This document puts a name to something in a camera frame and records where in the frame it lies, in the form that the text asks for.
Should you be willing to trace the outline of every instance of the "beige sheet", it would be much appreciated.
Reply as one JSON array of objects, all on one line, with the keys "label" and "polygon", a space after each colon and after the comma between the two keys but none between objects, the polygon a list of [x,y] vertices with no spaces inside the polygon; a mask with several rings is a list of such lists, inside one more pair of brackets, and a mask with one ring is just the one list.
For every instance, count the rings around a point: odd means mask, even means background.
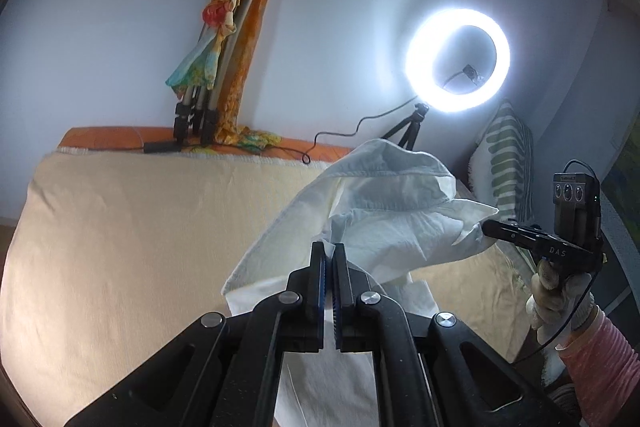
[{"label": "beige sheet", "polygon": [[[55,153],[38,166],[0,290],[2,364],[58,427],[198,316],[241,255],[321,166]],[[508,358],[526,295],[497,248],[418,271],[443,309]]]}]

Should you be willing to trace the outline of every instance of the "pink sweater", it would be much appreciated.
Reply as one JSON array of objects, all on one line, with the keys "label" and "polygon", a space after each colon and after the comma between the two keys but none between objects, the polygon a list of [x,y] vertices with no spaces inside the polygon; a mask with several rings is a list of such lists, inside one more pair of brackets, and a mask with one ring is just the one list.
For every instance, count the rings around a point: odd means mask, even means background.
[{"label": "pink sweater", "polygon": [[636,352],[602,310],[580,337],[556,349],[588,425],[608,426],[640,381]]}]

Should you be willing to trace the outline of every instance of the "gloved hand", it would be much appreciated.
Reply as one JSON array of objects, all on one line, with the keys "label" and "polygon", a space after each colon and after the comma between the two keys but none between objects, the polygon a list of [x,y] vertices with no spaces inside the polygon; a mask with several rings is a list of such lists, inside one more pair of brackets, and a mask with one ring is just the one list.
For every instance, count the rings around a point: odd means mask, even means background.
[{"label": "gloved hand", "polygon": [[[591,275],[580,273],[568,277],[561,289],[558,272],[553,265],[543,259],[538,264],[538,273],[531,278],[532,296],[527,301],[527,314],[531,321],[531,328],[538,332],[538,342],[544,344],[558,328],[565,322],[569,313],[574,309],[577,299],[582,296]],[[571,331],[577,330],[585,323],[593,308],[593,295],[589,293],[576,310],[571,322],[564,331],[556,337],[554,345],[563,344]]]}]

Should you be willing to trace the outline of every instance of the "striped pillow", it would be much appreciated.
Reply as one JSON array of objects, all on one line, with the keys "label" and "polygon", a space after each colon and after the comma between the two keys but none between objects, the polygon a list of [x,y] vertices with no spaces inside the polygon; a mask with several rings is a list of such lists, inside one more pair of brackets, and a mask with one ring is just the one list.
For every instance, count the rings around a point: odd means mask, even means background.
[{"label": "striped pillow", "polygon": [[503,101],[469,161],[476,198],[498,208],[498,219],[533,222],[531,182],[533,140],[530,129]]}]

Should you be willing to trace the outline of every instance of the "silver screw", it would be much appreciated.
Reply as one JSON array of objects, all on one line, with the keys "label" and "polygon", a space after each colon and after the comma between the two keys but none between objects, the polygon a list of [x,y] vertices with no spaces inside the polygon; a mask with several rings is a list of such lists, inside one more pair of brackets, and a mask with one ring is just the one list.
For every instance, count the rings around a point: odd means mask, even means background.
[{"label": "silver screw", "polygon": [[449,312],[440,312],[436,315],[436,322],[443,328],[450,328],[456,324],[456,316]]},{"label": "silver screw", "polygon": [[222,324],[222,315],[216,312],[205,313],[200,318],[200,323],[205,328],[215,328],[216,326],[219,326],[220,324]]},{"label": "silver screw", "polygon": [[300,295],[295,292],[286,291],[278,295],[278,301],[282,304],[293,304],[294,302],[298,302],[298,299],[300,299]]},{"label": "silver screw", "polygon": [[364,292],[360,295],[360,300],[365,304],[378,304],[380,302],[380,294],[378,292]]}]

